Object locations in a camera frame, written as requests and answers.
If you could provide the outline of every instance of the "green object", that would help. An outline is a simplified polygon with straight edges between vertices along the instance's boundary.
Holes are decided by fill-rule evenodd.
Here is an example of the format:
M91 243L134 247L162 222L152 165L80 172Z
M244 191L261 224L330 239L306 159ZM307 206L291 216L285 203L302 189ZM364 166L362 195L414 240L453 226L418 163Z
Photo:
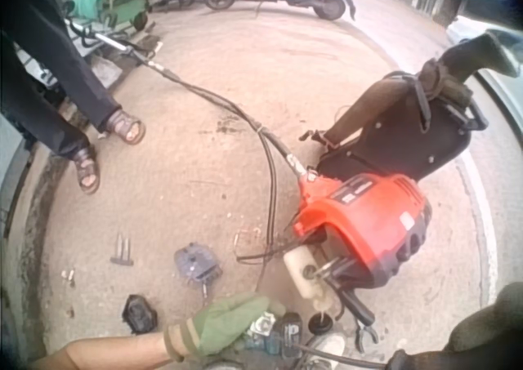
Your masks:
M281 317L285 308L253 292L217 301L180 326L183 344L194 356L217 354L241 337L265 311Z
M73 16L101 23L109 19L114 27L125 21L134 24L134 20L143 18L147 7L147 0L113 0L112 10L109 0L74 0Z

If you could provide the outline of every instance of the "red engine cover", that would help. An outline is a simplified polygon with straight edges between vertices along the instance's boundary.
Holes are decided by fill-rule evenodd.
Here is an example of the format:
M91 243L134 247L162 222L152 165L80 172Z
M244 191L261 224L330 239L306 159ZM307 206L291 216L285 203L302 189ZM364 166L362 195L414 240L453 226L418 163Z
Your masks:
M425 241L430 207L406 176L359 174L345 183L309 176L300 187L296 234L305 238L318 228L334 229L370 273L372 281L361 287L386 283Z

